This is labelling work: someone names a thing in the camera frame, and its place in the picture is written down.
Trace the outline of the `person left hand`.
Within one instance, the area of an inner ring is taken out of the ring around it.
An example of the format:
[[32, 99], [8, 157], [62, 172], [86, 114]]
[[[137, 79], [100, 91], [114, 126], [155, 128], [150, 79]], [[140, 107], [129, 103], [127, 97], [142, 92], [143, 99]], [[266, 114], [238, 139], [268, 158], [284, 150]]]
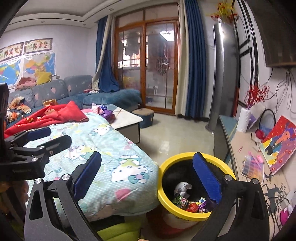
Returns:
[[28, 201], [29, 185], [27, 181], [1, 181], [1, 194], [7, 192], [9, 189], [13, 190], [15, 194], [15, 197], [11, 197], [10, 200], [17, 200], [22, 204]]

